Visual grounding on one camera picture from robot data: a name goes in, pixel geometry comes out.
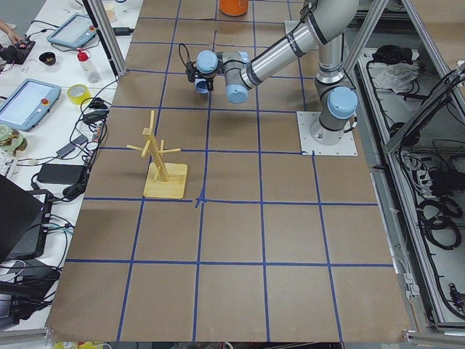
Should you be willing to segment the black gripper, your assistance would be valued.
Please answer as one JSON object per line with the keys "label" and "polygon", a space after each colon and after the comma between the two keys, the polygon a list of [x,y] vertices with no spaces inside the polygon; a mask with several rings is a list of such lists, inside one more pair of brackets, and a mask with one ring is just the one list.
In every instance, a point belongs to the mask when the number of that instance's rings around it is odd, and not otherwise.
{"label": "black gripper", "polygon": [[209,92],[214,91],[214,78],[217,75],[216,71],[211,73],[201,73],[200,71],[195,72],[195,84],[207,84],[207,90]]}

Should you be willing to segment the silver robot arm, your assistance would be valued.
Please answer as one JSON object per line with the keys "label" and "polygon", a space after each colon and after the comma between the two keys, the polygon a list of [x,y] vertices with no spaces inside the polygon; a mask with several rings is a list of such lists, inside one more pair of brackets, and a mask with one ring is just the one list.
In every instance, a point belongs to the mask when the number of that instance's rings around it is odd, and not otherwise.
{"label": "silver robot arm", "polygon": [[214,90],[214,77],[222,74],[229,102],[244,103],[252,89],[310,50],[317,47],[323,53],[332,44],[340,44],[358,6],[358,1],[305,1],[296,26],[260,55],[251,59],[242,51],[203,50],[196,61],[185,63],[187,80],[197,92],[206,94]]}

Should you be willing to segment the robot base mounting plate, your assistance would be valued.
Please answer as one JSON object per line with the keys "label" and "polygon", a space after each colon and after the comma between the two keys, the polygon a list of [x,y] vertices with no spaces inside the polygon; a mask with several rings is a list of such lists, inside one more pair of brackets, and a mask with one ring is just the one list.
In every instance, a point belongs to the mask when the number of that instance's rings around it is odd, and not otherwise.
{"label": "robot base mounting plate", "polygon": [[301,154],[305,156],[357,156],[351,125],[347,121],[343,130],[328,131],[320,125],[320,112],[297,111],[297,126]]}

